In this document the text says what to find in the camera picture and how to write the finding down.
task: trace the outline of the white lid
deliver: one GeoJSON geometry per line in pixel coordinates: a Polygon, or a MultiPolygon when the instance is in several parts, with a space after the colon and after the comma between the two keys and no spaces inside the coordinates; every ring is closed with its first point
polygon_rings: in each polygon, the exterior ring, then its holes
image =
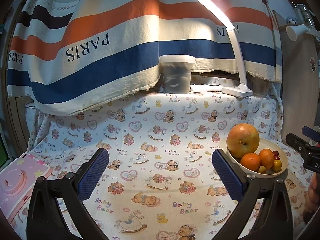
{"type": "Polygon", "coordinates": [[[159,57],[159,63],[165,62],[185,62],[185,63],[196,63],[196,59],[189,55],[163,55],[159,57]]]}

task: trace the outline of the striped cloth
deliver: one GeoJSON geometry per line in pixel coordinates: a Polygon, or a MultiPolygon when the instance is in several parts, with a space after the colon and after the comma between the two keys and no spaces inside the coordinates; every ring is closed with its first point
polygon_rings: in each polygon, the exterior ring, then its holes
{"type": "MultiPolygon", "coordinates": [[[[266,0],[214,0],[237,27],[246,71],[281,81],[279,32],[266,0]]],[[[237,73],[223,24],[196,0],[27,0],[8,57],[9,96],[70,115],[153,87],[159,56],[193,71],[237,73]]]]}

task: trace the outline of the white bowl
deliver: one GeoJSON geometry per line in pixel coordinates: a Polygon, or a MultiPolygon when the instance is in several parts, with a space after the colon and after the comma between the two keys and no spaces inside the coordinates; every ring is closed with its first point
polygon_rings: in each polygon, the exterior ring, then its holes
{"type": "Polygon", "coordinates": [[[279,158],[281,160],[282,163],[282,167],[281,170],[275,172],[272,169],[267,170],[266,174],[262,174],[262,173],[258,173],[255,171],[251,171],[249,169],[247,169],[246,167],[242,166],[229,152],[229,150],[226,151],[226,154],[230,157],[231,161],[234,163],[237,163],[240,168],[245,172],[245,173],[252,173],[254,174],[257,178],[262,178],[262,179],[269,179],[269,178],[273,178],[273,177],[277,177],[279,176],[281,173],[283,173],[287,167],[288,167],[288,157],[287,155],[283,152],[283,150],[276,144],[274,144],[273,142],[264,139],[264,138],[260,138],[260,143],[259,143],[259,147],[258,149],[255,151],[256,154],[259,154],[259,152],[263,149],[270,149],[271,151],[278,151],[279,152],[279,158]]]}

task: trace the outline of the white lamp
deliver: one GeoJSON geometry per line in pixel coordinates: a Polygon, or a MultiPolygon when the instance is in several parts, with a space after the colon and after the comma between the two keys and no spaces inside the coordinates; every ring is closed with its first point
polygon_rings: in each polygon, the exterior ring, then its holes
{"type": "Polygon", "coordinates": [[[292,41],[296,41],[299,36],[305,33],[320,38],[320,31],[310,29],[304,24],[287,26],[286,31],[287,31],[287,35],[292,41]]]}
{"type": "Polygon", "coordinates": [[[240,44],[236,38],[235,27],[229,18],[212,2],[211,0],[197,0],[215,15],[226,27],[231,41],[231,46],[236,57],[236,63],[239,72],[240,85],[237,87],[223,87],[222,93],[244,98],[252,95],[252,90],[247,87],[247,77],[245,75],[244,61],[242,58],[240,44]]]}

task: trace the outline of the metal bolt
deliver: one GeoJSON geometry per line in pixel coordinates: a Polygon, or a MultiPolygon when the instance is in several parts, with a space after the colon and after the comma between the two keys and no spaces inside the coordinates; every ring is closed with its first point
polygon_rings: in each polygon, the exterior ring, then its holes
{"type": "Polygon", "coordinates": [[[65,175],[65,177],[66,177],[67,179],[71,179],[71,178],[73,178],[74,175],[75,175],[75,174],[74,174],[73,172],[68,172],[68,173],[65,175]]]}
{"type": "Polygon", "coordinates": [[[248,174],[247,174],[247,178],[248,178],[248,179],[255,179],[256,176],[253,175],[252,173],[248,173],[248,174]]]}
{"type": "Polygon", "coordinates": [[[39,182],[39,183],[44,182],[44,177],[43,177],[43,176],[39,177],[39,178],[37,179],[37,182],[39,182]]]}
{"type": "Polygon", "coordinates": [[[277,181],[279,184],[283,183],[283,179],[282,179],[282,178],[277,178],[276,181],[277,181]]]}

